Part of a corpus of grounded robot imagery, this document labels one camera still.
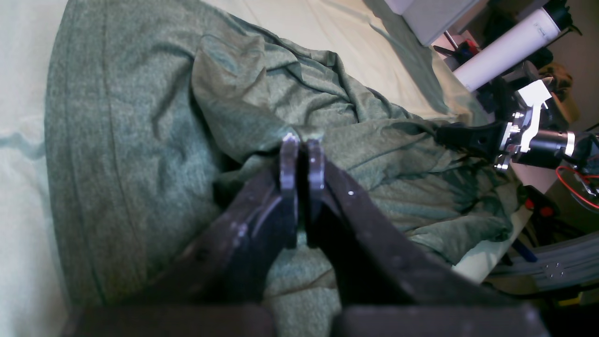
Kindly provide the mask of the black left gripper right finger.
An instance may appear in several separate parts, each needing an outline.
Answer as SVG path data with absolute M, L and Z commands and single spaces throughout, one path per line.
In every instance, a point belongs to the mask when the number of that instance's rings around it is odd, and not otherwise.
M 431 258 L 367 192 L 305 145 L 308 245 L 334 267 L 342 311 L 332 337 L 548 337 L 532 306 L 473 284 Z

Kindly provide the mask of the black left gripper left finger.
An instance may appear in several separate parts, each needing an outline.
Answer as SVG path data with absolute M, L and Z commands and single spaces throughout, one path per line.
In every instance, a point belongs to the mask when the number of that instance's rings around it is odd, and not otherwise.
M 275 337 L 261 306 L 274 260 L 297 241 L 299 139 L 238 192 L 152 285 L 120 305 L 71 315 L 63 337 Z

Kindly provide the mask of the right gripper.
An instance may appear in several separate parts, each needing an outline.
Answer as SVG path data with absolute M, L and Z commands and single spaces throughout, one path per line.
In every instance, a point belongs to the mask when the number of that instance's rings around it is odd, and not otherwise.
M 519 108 L 507 121 L 475 127 L 463 123 L 439 126 L 436 142 L 473 156 L 495 157 L 497 171 L 507 171 L 511 163 L 556 168 L 575 153 L 575 134 L 542 129 L 541 114 L 548 111 L 547 101 L 530 108 L 517 93 L 515 96 Z

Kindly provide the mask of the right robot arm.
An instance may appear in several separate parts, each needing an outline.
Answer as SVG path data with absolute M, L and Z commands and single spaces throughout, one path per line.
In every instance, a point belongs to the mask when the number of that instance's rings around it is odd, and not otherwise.
M 576 134 L 542 126 L 553 94 L 537 80 L 507 95 L 507 114 L 491 124 L 467 127 L 461 123 L 436 130 L 436 141 L 490 162 L 507 172 L 511 164 L 552 169 L 582 205 L 598 209 L 598 134 Z

